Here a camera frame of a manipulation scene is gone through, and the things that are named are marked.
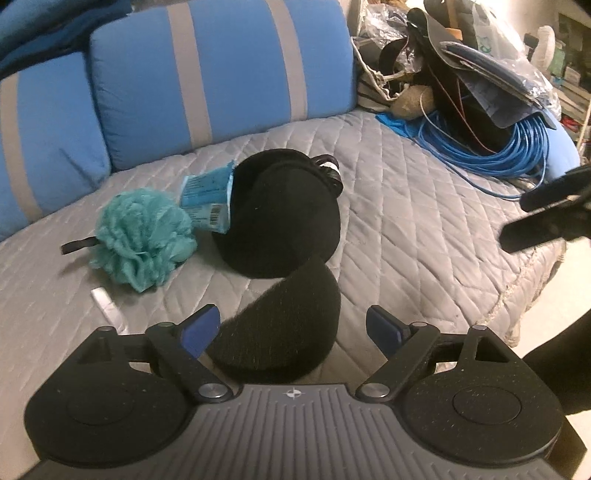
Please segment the black earmuffs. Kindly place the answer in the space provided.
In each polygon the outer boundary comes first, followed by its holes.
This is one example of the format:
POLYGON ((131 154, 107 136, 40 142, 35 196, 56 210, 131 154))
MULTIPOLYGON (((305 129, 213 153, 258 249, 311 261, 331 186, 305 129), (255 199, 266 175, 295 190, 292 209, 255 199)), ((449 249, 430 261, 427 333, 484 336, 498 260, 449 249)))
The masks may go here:
POLYGON ((290 383, 332 350, 341 292, 327 263, 341 240, 339 162, 272 149, 235 168, 231 225, 214 244, 228 267, 274 285, 224 321, 207 354, 243 383, 290 383))

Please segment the small white tube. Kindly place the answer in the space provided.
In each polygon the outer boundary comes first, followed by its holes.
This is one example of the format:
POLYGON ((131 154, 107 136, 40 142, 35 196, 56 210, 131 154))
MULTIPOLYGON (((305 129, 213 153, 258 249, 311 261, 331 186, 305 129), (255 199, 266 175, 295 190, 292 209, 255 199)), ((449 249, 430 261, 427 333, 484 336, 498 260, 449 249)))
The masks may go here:
POLYGON ((91 297, 107 324, 118 334, 127 335, 129 333, 127 321, 108 292, 103 287, 94 288, 91 290, 91 297))

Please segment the grey quilted cover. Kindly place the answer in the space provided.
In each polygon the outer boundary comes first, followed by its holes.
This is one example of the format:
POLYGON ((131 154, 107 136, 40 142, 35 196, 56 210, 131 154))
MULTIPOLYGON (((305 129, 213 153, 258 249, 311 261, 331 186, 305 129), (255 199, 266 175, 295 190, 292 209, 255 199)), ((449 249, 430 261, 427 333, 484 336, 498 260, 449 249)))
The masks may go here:
POLYGON ((508 254, 498 232, 521 216, 515 187, 465 181, 429 152, 356 110, 245 135, 111 175, 96 192, 18 232, 1 245, 1 475, 15 479, 37 458, 23 425, 27 401, 105 318, 92 299, 105 288, 134 333, 179 322, 208 303, 224 318, 270 287, 231 271, 209 237, 162 287, 137 294, 90 268, 84 252, 61 246, 92 234, 117 193, 153 188, 177 195, 184 176, 290 148, 329 153, 341 167, 341 241, 329 260, 342 293, 332 352, 311 383, 359 385, 383 364, 365 329, 378 304, 399 319, 449 333, 484 324, 516 345, 520 320, 559 266, 561 241, 508 254))

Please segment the teal bath loofah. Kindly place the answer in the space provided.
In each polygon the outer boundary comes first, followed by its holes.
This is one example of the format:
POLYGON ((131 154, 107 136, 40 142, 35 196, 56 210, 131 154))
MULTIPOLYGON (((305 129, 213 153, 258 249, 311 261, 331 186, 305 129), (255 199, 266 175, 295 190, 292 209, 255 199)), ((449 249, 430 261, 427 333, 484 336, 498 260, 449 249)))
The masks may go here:
POLYGON ((166 193, 140 188, 115 195, 100 211, 94 234, 63 244, 63 255, 91 250, 90 265, 135 292, 165 284, 197 251, 189 215, 166 193))

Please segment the light blue packet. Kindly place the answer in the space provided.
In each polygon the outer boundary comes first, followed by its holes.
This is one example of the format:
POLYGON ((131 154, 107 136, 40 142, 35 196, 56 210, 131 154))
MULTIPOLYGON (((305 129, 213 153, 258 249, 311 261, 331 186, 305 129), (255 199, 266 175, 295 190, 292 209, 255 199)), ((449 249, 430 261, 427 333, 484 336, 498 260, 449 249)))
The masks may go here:
POLYGON ((183 179, 179 207, 193 229, 225 234, 230 228, 230 202, 235 162, 183 179))

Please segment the dark plastic bag pile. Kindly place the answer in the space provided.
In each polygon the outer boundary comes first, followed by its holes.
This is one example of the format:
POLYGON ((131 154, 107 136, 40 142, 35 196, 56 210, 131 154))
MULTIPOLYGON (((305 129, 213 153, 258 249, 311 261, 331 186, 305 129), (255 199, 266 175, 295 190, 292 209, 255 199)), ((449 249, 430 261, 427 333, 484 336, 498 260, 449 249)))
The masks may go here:
POLYGON ((530 63, 515 31, 479 1, 370 1, 359 39, 382 50, 379 70, 400 96, 386 113, 415 120, 438 113, 453 135, 491 151, 512 129, 538 120, 554 130, 558 96, 530 63))

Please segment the left blue striped cushion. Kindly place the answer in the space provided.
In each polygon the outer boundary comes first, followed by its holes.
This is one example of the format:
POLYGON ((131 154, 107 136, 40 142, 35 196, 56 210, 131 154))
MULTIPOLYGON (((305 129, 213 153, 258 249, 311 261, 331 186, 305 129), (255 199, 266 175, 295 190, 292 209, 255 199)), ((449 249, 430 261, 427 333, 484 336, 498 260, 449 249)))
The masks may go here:
POLYGON ((96 191, 110 159, 80 52, 1 81, 1 238, 96 191))

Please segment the blue striped cushion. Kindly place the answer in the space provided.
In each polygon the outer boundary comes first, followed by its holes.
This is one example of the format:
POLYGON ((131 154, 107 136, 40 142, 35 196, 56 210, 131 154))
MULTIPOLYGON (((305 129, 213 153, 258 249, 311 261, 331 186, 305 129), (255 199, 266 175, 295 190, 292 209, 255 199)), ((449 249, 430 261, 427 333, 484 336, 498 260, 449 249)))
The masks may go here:
POLYGON ((1 238, 96 191, 110 159, 80 52, 1 81, 1 238))
POLYGON ((90 38, 96 106, 126 170, 356 103, 353 48, 335 1, 188 1, 90 38))

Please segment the right blue striped cushion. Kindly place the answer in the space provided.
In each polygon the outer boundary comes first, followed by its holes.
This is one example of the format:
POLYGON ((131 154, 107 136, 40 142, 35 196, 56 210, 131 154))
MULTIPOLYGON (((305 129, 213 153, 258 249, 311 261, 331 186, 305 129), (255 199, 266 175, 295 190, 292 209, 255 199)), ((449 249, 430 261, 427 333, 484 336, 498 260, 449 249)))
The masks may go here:
POLYGON ((90 38, 96 106, 126 170, 356 103, 353 48, 335 1, 188 1, 90 38))

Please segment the dark blue blanket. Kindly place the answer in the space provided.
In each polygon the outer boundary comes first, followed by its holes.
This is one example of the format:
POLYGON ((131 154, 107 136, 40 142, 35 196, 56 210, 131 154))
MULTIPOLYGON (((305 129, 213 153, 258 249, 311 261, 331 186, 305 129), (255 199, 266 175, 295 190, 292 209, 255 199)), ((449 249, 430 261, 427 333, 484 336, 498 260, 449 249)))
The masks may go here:
POLYGON ((94 30, 131 12, 130 1, 3 1, 1 77, 83 49, 94 30))

